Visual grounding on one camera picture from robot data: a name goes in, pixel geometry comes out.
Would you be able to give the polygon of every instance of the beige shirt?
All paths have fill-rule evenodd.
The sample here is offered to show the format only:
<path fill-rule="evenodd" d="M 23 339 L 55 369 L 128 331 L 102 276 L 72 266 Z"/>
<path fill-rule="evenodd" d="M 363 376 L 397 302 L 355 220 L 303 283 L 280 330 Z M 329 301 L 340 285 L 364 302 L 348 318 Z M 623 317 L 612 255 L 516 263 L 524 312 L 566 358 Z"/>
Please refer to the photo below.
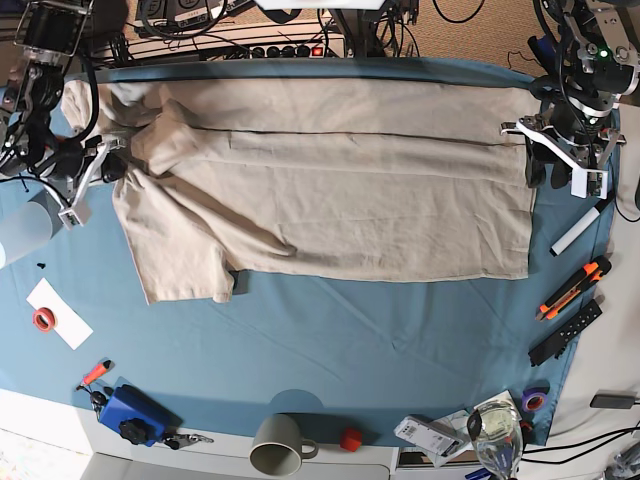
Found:
<path fill-rule="evenodd" d="M 229 301 L 227 273 L 425 282 L 527 275 L 525 90 L 365 79 L 101 87 L 139 127 L 114 207 L 152 303 Z M 84 84 L 63 111 L 88 121 Z"/>

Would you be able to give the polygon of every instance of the black knob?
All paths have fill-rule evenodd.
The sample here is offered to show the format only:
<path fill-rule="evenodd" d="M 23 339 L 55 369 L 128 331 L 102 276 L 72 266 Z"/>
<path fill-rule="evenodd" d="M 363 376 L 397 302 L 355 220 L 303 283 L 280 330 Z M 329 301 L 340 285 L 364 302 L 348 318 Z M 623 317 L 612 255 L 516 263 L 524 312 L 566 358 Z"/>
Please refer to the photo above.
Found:
<path fill-rule="evenodd" d="M 286 47 L 282 48 L 282 56 L 287 58 L 295 57 L 296 49 L 293 48 L 291 45 L 287 45 Z"/>
<path fill-rule="evenodd" d="M 120 436 L 125 440 L 129 440 L 133 445 L 142 445 L 149 441 L 147 433 L 148 425 L 144 420 L 134 418 L 120 422 Z"/>
<path fill-rule="evenodd" d="M 107 404 L 107 397 L 105 397 L 102 392 L 91 392 L 91 403 L 99 407 L 104 407 Z"/>
<path fill-rule="evenodd" d="M 180 444 L 175 440 L 165 440 L 164 444 L 169 447 L 171 450 L 179 450 Z"/>
<path fill-rule="evenodd" d="M 298 47 L 298 51 L 296 52 L 296 56 L 298 57 L 308 57 L 311 55 L 311 49 L 306 45 L 300 45 Z"/>
<path fill-rule="evenodd" d="M 267 48 L 267 57 L 278 58 L 280 56 L 280 49 L 278 47 Z"/>

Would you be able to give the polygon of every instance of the mug handle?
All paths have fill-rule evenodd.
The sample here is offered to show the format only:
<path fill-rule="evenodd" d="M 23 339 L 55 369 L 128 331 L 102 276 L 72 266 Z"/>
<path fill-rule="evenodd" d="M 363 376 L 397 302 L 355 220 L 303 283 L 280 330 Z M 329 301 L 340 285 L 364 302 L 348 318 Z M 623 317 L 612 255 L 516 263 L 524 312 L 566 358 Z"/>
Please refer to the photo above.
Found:
<path fill-rule="evenodd" d="M 302 452 L 302 459 L 303 460 L 311 460 L 312 458 L 315 458 L 316 455 L 318 455 L 318 444 L 316 442 L 314 442 L 313 440 L 307 440 L 306 438 L 302 439 L 302 446 L 303 447 L 312 447 L 313 450 L 311 450 L 310 452 Z"/>

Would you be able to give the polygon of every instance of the black remote control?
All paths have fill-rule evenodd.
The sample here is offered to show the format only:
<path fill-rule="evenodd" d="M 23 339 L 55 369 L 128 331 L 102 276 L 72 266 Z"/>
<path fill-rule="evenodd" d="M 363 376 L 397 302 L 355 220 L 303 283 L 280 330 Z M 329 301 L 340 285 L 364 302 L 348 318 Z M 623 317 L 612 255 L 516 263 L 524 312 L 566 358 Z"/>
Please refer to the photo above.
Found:
<path fill-rule="evenodd" d="M 600 315 L 602 315 L 602 310 L 600 310 L 595 300 L 591 300 L 582 310 L 560 325 L 551 335 L 529 352 L 531 366 L 542 365 L 552 356 L 559 358 L 567 348 L 567 344 L 591 325 Z"/>

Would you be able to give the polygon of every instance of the blue tool case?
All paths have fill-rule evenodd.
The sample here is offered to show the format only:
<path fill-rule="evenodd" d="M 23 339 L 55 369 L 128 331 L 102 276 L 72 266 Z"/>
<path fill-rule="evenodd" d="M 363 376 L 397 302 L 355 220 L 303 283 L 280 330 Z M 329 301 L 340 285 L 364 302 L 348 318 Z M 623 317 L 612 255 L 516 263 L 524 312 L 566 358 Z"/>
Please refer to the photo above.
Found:
<path fill-rule="evenodd" d="M 100 423 L 134 445 L 162 441 L 170 416 L 130 385 L 118 387 L 100 414 Z"/>

